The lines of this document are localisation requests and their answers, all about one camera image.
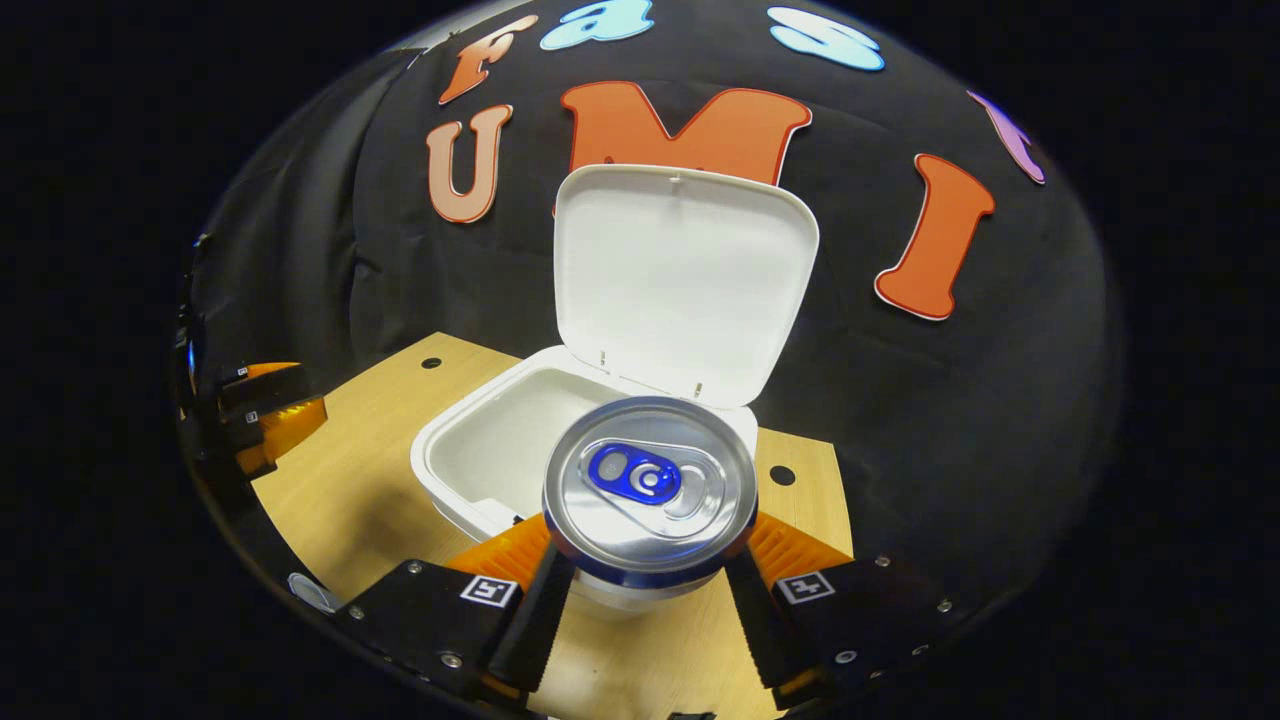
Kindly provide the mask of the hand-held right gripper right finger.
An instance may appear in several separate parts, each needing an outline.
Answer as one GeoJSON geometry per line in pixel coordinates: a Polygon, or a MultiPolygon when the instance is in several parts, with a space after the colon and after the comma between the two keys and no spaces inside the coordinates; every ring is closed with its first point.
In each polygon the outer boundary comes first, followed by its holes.
{"type": "Polygon", "coordinates": [[[915,667],[961,625],[961,596],[902,559],[854,559],[767,512],[724,571],[751,660],[776,701],[864,694],[915,667]]]}

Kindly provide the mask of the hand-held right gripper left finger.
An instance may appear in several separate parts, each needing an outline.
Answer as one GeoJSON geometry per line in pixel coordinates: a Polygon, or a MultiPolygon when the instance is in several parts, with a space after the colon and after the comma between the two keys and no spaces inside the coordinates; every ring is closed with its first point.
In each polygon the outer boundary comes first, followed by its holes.
{"type": "Polygon", "coordinates": [[[335,626],[461,700],[525,701],[544,678],[575,571],[538,514],[448,562],[401,562],[337,610],[335,626]]]}

